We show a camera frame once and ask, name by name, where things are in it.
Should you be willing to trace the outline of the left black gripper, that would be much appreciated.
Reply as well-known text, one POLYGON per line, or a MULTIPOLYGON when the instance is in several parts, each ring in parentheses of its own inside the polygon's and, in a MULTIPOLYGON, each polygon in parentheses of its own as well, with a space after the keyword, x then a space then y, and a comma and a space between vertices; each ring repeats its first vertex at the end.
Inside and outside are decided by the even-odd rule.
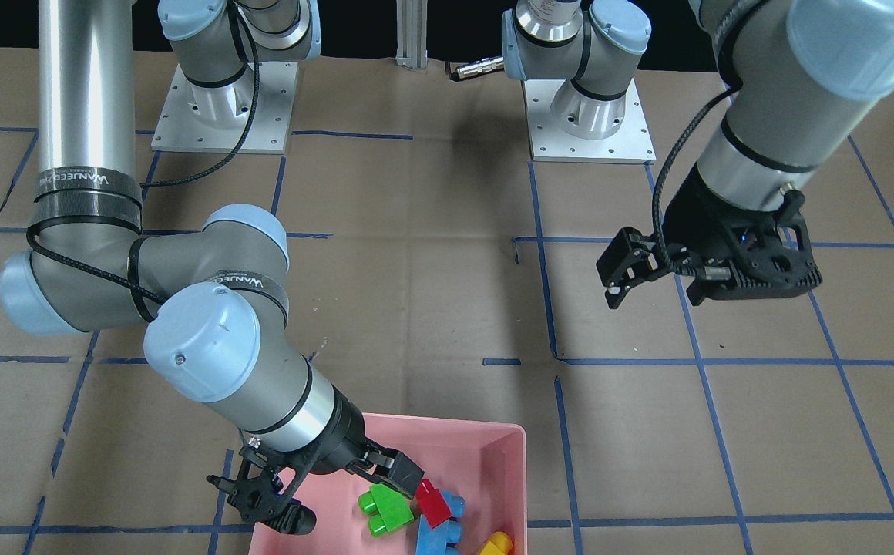
MULTIPOLYGON (((726 287, 788 287, 795 282, 795 256, 778 238, 775 212, 744 210, 721 199, 700 168, 690 169, 664 218, 668 243, 700 259, 704 276, 726 287)), ((609 309, 620 308, 631 289, 671 274, 655 234, 633 227, 617 232, 597 271, 609 309)))

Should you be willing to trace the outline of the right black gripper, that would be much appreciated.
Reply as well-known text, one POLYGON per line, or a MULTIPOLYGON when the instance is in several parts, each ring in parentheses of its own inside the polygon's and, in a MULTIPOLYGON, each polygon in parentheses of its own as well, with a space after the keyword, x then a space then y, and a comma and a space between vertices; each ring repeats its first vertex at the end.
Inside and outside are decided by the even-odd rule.
POLYGON ((358 467, 373 484, 393 489, 408 500, 418 494, 425 470, 397 449, 384 449, 367 438, 362 411, 335 391, 331 421, 320 438, 296 451, 293 468, 316 475, 327 475, 348 467, 358 467))

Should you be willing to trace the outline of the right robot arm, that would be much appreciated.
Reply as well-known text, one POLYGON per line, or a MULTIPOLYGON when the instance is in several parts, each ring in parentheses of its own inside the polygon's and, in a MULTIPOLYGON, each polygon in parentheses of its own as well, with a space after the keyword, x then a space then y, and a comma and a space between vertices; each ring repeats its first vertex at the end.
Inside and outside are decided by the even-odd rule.
POLYGON ((285 337, 284 226, 257 205, 190 234, 142 234, 129 1, 39 3, 39 171, 28 249, 0 274, 34 336, 144 324, 148 365, 257 440, 274 474, 346 470, 413 496, 422 468, 367 438, 364 419, 285 337))

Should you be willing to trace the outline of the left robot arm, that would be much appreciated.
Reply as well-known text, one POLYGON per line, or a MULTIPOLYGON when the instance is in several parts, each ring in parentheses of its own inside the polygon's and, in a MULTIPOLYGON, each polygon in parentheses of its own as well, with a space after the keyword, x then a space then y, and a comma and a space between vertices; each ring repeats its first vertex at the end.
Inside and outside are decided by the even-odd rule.
MULTIPOLYGON (((684 127, 654 185, 649 235, 617 232, 596 267, 610 309, 644 282, 687 275, 687 297, 796 298, 822 282, 803 187, 894 91, 894 1, 691 1, 725 91, 684 127)), ((518 1, 501 18, 506 75, 561 82, 573 136, 620 127, 651 38, 630 1, 518 1)))

